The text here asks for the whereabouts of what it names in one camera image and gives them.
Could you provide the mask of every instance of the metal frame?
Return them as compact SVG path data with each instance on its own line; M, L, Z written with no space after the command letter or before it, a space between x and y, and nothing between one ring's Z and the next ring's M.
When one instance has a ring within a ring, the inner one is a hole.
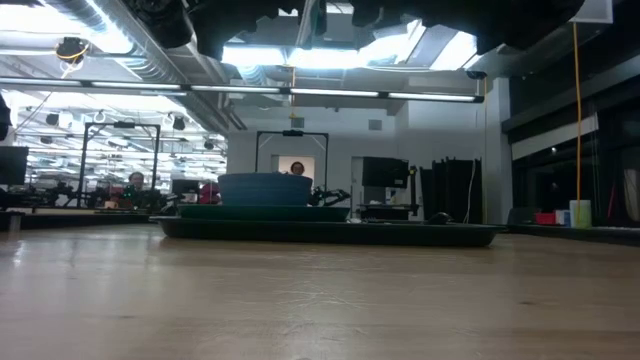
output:
M260 136L263 134L282 135L284 137L302 137L302 136L324 136L326 141L324 148L324 187L327 189L327 175L329 173L329 134L328 133L307 133L303 131L258 131L256 135L256 163L255 172L258 172L258 159L260 155Z
M80 160L80 179L79 179L79 183L78 183L78 204L76 205L76 207L80 207L81 202L80 199L82 198L82 193L84 190L84 172L85 172L85 167L86 167L86 161L87 161L87 145L89 144L89 141L91 139L93 139L93 136L89 136L89 129L93 126L100 126L102 128L107 127L107 126L113 126L115 128L119 127L118 125L121 123L96 123L96 122L88 122L84 124L84 137L82 140L82 159ZM158 171L158 152L160 151L160 125L145 125L145 124L131 124L131 123L124 123L126 124L127 128L135 128L135 127L145 127L145 128L154 128L156 129L156 141L155 141L155 148L154 148L154 152L153 152L153 178L151 179L151 190L155 190L156 188L156 174Z
M317 89L287 86L237 86L210 84L140 83L126 81L71 80L52 78L21 78L0 76L3 89L42 90L53 92L132 93L143 95L188 96L189 93L238 93L295 96L328 96L396 101L430 101L463 104L481 104L484 96L478 94L421 93L405 91L372 91L346 89Z

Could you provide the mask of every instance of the black tray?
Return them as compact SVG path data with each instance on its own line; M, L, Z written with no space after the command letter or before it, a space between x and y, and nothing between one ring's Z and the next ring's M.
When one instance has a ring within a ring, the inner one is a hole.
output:
M349 208L309 206L178 205L183 219L343 222Z
M349 224L293 221L212 221L152 217L173 238L371 245L488 246L504 230L484 225Z

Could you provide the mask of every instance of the hanging light fixture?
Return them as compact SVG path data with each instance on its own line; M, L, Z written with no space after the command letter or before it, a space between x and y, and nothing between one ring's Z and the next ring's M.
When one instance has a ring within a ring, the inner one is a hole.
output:
M186 124L184 122L184 116L175 115L173 118L173 129L182 131L186 128Z

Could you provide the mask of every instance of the cable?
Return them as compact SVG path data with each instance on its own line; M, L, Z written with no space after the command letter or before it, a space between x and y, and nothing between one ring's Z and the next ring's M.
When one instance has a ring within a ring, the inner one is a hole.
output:
M580 197L582 195L582 93L580 89L580 56L578 52L578 24L573 23L573 53L576 70L576 98L578 104L578 151L577 151L577 176L576 176L576 224L580 224Z
M74 59L74 62L75 62L75 60L77 58L79 58L80 56L86 54L86 52L89 50L89 44L87 44L84 47L84 49L80 50L80 52L78 52L77 54L73 54L73 55L58 55L58 47L60 46L59 44L56 44L54 49L56 51L56 56L58 57L58 59L60 59L60 60L71 60L71 59Z
M344 14L344 11L342 10L342 8L340 6L338 6L338 4L336 4L334 2L329 2L329 4L335 6L336 9L338 9L338 11L340 11L340 14Z
M483 174L487 174L487 128L488 128L488 114L489 114L489 103L487 102L487 93L489 92L489 82L487 78L484 78L484 158L482 159L482 167L484 169ZM482 182L482 187L484 188L482 192L482 207L484 209L483 214L483 222L486 224L489 220L489 209L487 205L487 181Z
M471 170L471 181L469 182L469 195L467 196L467 215L462 220L463 224L469 223L469 213L471 212L471 189L473 188L473 179L476 176L476 160L473 159L473 168Z
M78 58L73 59L73 62L71 63L70 66L73 66L73 64L75 64L76 60ZM67 75L69 75L68 71L65 71L62 76L60 77L60 79L64 79L67 77ZM18 130L24 128L25 126L29 125L29 123L31 123L31 121L40 113L40 111L44 108L44 104L47 102L47 100L49 100L49 98L51 97L51 95L53 95L53 91L49 92L49 94L42 100L42 102L40 103L40 105L38 105L36 107L36 109L29 114L29 116L20 124L18 125L15 129L13 129L13 131L7 135L7 137L9 136L13 136L14 134L18 133Z

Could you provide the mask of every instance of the wooden table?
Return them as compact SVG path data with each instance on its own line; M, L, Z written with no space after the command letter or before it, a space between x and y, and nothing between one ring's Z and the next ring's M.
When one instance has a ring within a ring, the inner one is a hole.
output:
M640 249L163 239L155 225L0 241L0 359L638 359Z

